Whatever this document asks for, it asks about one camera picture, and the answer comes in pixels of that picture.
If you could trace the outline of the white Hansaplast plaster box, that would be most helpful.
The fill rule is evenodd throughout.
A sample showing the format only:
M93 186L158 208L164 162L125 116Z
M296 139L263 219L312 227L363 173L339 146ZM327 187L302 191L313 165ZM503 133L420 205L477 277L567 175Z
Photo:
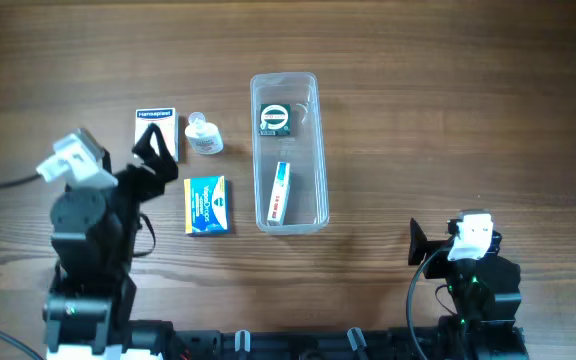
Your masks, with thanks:
M138 142L150 124L157 125L172 158L179 161L179 116L174 107L146 108L135 111L134 140Z

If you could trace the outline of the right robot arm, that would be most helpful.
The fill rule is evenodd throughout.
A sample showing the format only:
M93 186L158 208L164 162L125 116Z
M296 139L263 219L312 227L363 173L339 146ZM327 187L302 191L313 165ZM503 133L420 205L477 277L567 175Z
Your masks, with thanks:
M487 212L465 212L447 222L449 238L431 241L410 223L409 284L405 316L411 354L418 359L527 359L522 330L520 266L499 255L502 235ZM420 278L443 279L454 311L440 318L428 339L417 334L413 300Z

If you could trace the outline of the white Panadol box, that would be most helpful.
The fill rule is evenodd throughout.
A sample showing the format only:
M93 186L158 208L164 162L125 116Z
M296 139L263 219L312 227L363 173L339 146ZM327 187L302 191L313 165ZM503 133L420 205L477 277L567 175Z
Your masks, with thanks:
M270 196L267 223L269 226L282 226L285 219L291 184L291 166L288 162L278 162Z

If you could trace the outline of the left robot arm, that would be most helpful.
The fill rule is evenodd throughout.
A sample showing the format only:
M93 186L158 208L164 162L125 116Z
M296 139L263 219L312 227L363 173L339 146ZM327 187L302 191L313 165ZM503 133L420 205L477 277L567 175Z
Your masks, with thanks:
M37 167L45 181L66 183L50 211L58 259L43 307L47 358L178 358L183 344L171 322L131 317L136 235L151 224L140 207L178 177L161 129L146 128L132 149L141 165L119 172L84 129L53 149Z

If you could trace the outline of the small white sanitizer bottle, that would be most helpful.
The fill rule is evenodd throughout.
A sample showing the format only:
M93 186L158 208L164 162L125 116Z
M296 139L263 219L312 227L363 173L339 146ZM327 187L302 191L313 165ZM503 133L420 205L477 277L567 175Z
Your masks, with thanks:
M218 127L208 122L201 112L193 112L188 116L184 133L192 149L198 154L213 155L224 148Z

